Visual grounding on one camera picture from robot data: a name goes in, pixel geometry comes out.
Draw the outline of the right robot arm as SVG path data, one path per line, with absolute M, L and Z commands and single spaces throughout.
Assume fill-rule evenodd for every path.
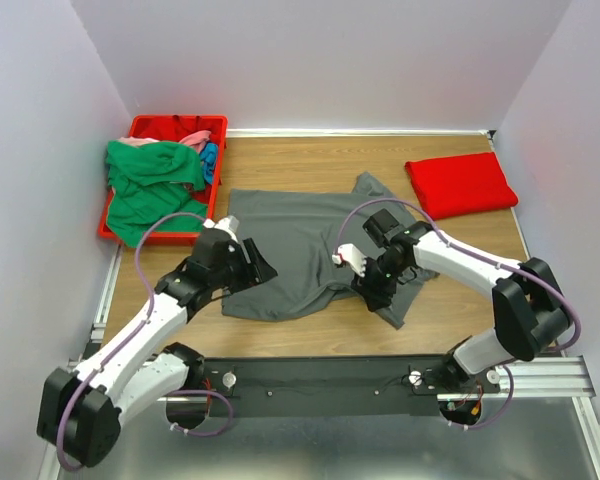
M 551 268 L 538 258 L 518 262 L 490 255 L 427 222 L 405 226 L 386 209 L 363 229 L 379 256 L 371 258 L 348 243 L 337 247 L 332 260 L 351 268 L 352 287 L 370 311 L 389 307 L 402 276 L 416 268 L 448 276 L 492 303 L 493 327 L 451 348 L 430 370 L 413 374 L 414 384 L 463 391 L 499 364 L 533 360 L 573 323 Z

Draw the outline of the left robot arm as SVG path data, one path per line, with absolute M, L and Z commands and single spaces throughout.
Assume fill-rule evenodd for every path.
M 212 224 L 192 253 L 150 288 L 136 316 L 99 352 L 73 370 L 55 369 L 45 380 L 37 434 L 53 444 L 68 471 L 98 465 L 122 429 L 159 398 L 194 393 L 204 361 L 192 349 L 157 348 L 222 290 L 233 294 L 277 276 L 252 239 Z

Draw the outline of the grey t shirt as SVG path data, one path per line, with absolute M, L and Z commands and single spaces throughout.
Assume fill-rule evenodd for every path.
M 393 196 L 367 172 L 357 177 L 349 193 L 232 190 L 228 212 L 239 221 L 239 237 L 253 239 L 278 275 L 224 299 L 223 315 L 271 322 L 293 320 L 354 296 L 350 287 L 353 273 L 334 265 L 332 249 L 352 243 L 377 258 L 382 251 L 363 230 L 370 215 L 385 208 L 406 226 L 415 221 L 403 205 L 393 202 Z

